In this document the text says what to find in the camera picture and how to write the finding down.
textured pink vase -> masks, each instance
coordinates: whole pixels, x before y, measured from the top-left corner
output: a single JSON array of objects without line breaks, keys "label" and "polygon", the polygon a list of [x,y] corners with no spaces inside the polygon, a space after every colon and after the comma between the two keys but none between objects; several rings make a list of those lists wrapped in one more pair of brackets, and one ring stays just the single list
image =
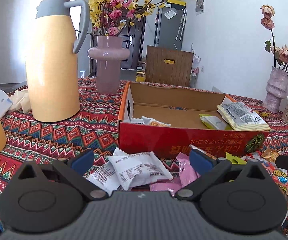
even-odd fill
[{"label": "textured pink vase", "polygon": [[281,100],[286,98],[286,90],[288,85],[288,73],[282,69],[272,67],[271,75],[267,82],[267,95],[263,106],[273,112],[280,111]]},{"label": "textured pink vase", "polygon": [[116,94],[120,85],[121,60],[130,56],[128,49],[122,48],[122,37],[99,36],[97,47],[87,52],[89,58],[96,59],[96,91],[101,94]]}]

gray refrigerator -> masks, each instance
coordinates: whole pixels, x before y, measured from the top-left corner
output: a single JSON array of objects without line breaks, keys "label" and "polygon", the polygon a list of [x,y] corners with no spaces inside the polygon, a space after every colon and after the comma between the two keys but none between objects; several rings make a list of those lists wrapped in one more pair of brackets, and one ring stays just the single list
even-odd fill
[{"label": "gray refrigerator", "polygon": [[[165,14],[169,13],[169,11],[176,11],[176,15],[168,19]],[[155,30],[155,47],[162,47],[166,49],[172,50],[181,50],[182,49],[182,41],[183,37],[180,41],[180,34],[176,40],[178,29],[180,28],[181,18],[184,11],[178,10],[175,8],[164,7],[158,10],[157,15],[157,24]]]}]

yellow thermos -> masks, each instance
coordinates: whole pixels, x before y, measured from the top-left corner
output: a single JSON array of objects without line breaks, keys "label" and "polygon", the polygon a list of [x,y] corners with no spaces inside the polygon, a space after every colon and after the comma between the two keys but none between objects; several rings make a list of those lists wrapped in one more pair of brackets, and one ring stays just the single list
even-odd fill
[{"label": "yellow thermos", "polygon": [[[84,16],[76,39],[69,8],[81,6]],[[90,8],[84,0],[43,0],[36,8],[36,27],[26,56],[26,76],[33,117],[58,122],[80,109],[77,52],[89,27]]]}]

gray thermos handle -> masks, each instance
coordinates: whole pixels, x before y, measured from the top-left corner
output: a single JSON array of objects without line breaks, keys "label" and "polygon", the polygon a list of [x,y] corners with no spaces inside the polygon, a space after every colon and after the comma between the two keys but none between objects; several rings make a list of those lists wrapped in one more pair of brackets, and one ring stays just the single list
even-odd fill
[{"label": "gray thermos handle", "polygon": [[81,34],[79,35],[78,39],[74,42],[74,48],[73,53],[78,53],[80,48],[82,47],[82,44],[86,38],[86,34],[88,31],[88,27],[90,26],[90,6],[88,3],[84,0],[75,0],[75,1],[69,1],[65,2],[64,6],[66,8],[81,6],[84,19],[82,21],[82,28],[80,27]]}]

patterned tablecloth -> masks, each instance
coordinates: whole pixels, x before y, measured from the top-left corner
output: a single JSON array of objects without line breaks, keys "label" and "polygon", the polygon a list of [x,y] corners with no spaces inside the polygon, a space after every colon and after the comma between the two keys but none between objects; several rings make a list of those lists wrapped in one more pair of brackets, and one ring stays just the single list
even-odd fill
[{"label": "patterned tablecloth", "polygon": [[[7,144],[0,153],[0,194],[25,159],[35,159],[39,164],[49,163],[60,157],[71,158],[85,148],[94,148],[92,171],[103,165],[107,161],[106,156],[111,155],[117,146],[117,118],[125,84],[121,81],[116,95],[101,95],[95,91],[94,79],[80,79],[81,109],[74,117],[63,122],[40,123],[31,113],[23,114],[22,111],[4,116],[2,125]],[[262,101],[234,98],[254,110],[265,111]],[[280,114],[271,114],[266,121],[273,130],[262,150],[270,146],[280,154],[288,155],[288,125],[282,121]],[[178,171],[176,161],[162,161],[171,172]],[[282,230],[288,238],[288,218]]]}]

